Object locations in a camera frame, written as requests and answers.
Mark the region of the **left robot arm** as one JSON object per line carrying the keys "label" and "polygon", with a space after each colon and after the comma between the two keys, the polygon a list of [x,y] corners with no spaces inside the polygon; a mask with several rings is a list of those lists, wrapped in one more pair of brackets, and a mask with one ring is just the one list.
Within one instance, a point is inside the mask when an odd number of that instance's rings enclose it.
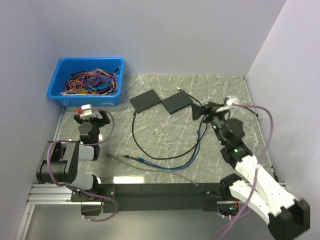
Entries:
{"label": "left robot arm", "polygon": [[79,108],[73,118],[79,124],[80,140],[49,141],[37,166],[36,179],[40,183],[82,191],[89,201],[95,201],[101,194],[98,178],[78,170],[78,163],[98,159],[100,145],[112,135],[100,140],[100,128],[112,124],[113,132],[115,120],[107,110],[95,107]]}

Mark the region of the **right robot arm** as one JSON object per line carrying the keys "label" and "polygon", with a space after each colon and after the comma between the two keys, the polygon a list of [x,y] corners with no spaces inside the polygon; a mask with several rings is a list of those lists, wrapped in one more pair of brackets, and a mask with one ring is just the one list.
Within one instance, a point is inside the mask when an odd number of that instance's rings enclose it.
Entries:
{"label": "right robot arm", "polygon": [[221,180],[220,195],[235,198],[259,215],[267,224],[276,240],[294,240],[310,229],[310,205],[297,199],[283,188],[260,164],[257,157],[243,142],[243,122],[236,118],[226,119],[231,107],[239,106],[237,99],[224,104],[209,102],[207,105],[191,105],[192,119],[205,116],[223,146],[221,155],[237,173]]}

